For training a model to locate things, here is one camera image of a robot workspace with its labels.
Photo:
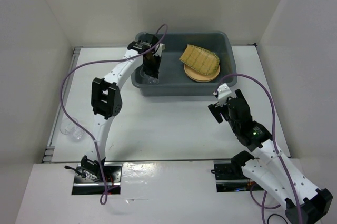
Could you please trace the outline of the clear glass cup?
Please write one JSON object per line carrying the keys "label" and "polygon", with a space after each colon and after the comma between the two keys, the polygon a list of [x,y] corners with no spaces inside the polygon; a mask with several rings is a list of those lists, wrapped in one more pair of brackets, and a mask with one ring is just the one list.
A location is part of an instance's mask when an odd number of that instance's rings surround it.
{"label": "clear glass cup", "polygon": [[77,123],[78,120],[76,118],[73,118],[73,121],[69,118],[63,119],[60,125],[60,132],[67,136],[69,140],[79,142],[84,136],[84,130],[74,122]]}
{"label": "clear glass cup", "polygon": [[144,74],[143,75],[143,83],[148,84],[148,85],[156,85],[159,83],[159,79],[155,78],[153,76]]}

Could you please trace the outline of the yellow plate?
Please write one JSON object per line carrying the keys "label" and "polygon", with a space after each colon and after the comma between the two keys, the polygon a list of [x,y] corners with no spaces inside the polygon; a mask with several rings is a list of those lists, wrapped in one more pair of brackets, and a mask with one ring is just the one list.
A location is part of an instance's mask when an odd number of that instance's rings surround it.
{"label": "yellow plate", "polygon": [[201,83],[207,83],[207,82],[211,82],[212,80],[216,79],[216,77],[219,75],[220,73],[220,66],[218,67],[218,69],[215,71],[215,73],[210,74],[210,75],[203,75],[195,70],[193,70],[191,67],[189,67],[188,65],[184,65],[184,71],[186,73],[186,75],[193,81],[196,82],[201,82]]}

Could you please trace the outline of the woven bamboo tray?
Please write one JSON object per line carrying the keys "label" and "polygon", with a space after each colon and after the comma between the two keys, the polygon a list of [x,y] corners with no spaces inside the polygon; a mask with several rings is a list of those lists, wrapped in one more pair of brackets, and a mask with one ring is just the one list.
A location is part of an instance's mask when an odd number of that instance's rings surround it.
{"label": "woven bamboo tray", "polygon": [[216,53],[191,44],[187,45],[179,60],[202,75],[214,74],[220,65]]}

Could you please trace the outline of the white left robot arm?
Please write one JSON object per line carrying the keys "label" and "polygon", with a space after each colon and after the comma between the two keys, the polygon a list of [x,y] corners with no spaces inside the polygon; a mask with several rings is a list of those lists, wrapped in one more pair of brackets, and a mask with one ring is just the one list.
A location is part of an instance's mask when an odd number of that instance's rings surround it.
{"label": "white left robot arm", "polygon": [[105,148],[113,119],[122,109],[121,89],[126,80],[137,69],[142,68],[145,80],[157,84],[161,55],[165,45],[156,35],[145,33],[131,42],[123,57],[103,78],[94,78],[91,90],[91,105],[94,113],[92,134],[96,142],[90,144],[89,150],[81,160],[83,173],[94,182],[103,181],[105,169]]}

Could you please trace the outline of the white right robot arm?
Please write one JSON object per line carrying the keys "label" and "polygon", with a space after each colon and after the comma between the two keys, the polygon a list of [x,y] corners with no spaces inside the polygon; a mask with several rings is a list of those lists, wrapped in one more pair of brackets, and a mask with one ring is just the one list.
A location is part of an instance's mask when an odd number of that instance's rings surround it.
{"label": "white right robot arm", "polygon": [[247,148],[231,158],[231,174],[255,181],[279,203],[290,223],[318,222],[327,214],[332,194],[310,182],[274,143],[271,133],[253,120],[241,91],[232,94],[223,85],[214,93],[217,103],[208,106],[217,122],[227,121]]}

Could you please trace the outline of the grey plastic bin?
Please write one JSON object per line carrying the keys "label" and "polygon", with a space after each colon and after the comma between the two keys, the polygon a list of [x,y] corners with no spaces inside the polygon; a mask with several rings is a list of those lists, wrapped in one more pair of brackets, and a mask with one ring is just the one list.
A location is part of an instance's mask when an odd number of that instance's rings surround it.
{"label": "grey plastic bin", "polygon": [[[211,32],[168,32],[163,40],[165,50],[162,53],[157,84],[149,84],[138,67],[131,75],[131,82],[139,88],[143,96],[211,96],[225,75],[236,73],[236,63],[226,33]],[[184,71],[179,60],[187,45],[195,45],[210,50],[220,58],[220,72],[210,82],[195,82]]]}

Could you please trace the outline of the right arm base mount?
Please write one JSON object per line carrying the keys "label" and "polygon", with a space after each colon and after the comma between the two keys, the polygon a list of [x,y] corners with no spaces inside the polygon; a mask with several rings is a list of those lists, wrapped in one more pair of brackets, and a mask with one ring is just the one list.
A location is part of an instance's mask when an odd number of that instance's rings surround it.
{"label": "right arm base mount", "polygon": [[255,182],[234,171],[230,160],[216,160],[210,171],[215,177],[217,192],[249,191]]}

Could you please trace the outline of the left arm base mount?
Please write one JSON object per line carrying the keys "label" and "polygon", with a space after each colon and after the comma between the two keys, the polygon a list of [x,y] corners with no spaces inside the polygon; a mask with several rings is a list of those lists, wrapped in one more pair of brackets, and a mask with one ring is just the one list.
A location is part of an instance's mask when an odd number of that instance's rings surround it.
{"label": "left arm base mount", "polygon": [[[68,165],[65,169],[74,172],[72,195],[100,195],[105,191],[102,177],[94,178],[93,175],[85,173],[80,164],[76,167]],[[119,195],[121,193],[122,164],[108,162],[103,167],[105,180],[109,195]]]}

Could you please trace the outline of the aluminium table edge rail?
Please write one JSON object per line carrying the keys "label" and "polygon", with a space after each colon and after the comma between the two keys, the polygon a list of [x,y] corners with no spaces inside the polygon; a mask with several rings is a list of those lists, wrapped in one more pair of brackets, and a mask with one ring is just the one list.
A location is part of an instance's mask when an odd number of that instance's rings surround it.
{"label": "aluminium table edge rail", "polygon": [[[77,65],[77,61],[78,61],[78,57],[80,55],[81,49],[82,49],[82,46],[76,46],[74,48],[73,54],[72,54],[72,60],[71,60],[68,72],[70,72]],[[57,137],[59,136],[59,134],[61,134],[60,126],[61,126],[62,120],[63,120],[63,112],[61,109],[61,105],[59,104],[56,115],[55,115],[55,119],[52,125],[51,133],[48,139],[48,143],[44,151],[42,163],[52,162],[53,153],[54,153],[56,142],[57,142]]]}

